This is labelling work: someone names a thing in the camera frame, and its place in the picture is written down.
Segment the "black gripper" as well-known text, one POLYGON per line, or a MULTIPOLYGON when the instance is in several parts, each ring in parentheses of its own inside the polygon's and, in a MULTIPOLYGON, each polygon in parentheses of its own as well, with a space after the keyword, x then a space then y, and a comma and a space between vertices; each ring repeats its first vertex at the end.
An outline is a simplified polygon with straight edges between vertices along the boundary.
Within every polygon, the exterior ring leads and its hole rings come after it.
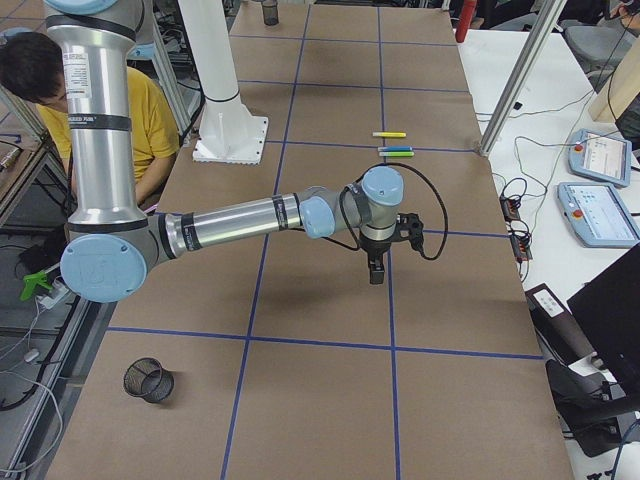
POLYGON ((392 243, 408 241, 414 251, 424 253, 423 222, 416 213, 399 213, 395 222, 385 229, 362 227, 359 240, 367 254, 369 283, 381 285, 384 283, 383 256, 392 243))

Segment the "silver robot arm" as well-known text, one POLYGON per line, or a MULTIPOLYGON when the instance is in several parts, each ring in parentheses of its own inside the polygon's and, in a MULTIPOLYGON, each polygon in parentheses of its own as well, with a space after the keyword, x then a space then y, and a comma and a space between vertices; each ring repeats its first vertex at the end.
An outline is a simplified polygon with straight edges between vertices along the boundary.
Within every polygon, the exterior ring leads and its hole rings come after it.
POLYGON ((137 205, 126 58, 153 26, 145 1, 50 1, 49 36, 62 51, 77 207, 60 269, 81 297, 117 302, 137 291, 155 266, 188 251, 300 229, 311 238, 347 230, 367 255, 369 280, 384 279, 395 242, 423 248, 418 216, 399 207, 396 165, 377 165, 334 192, 323 187, 208 213, 145 214, 137 205))

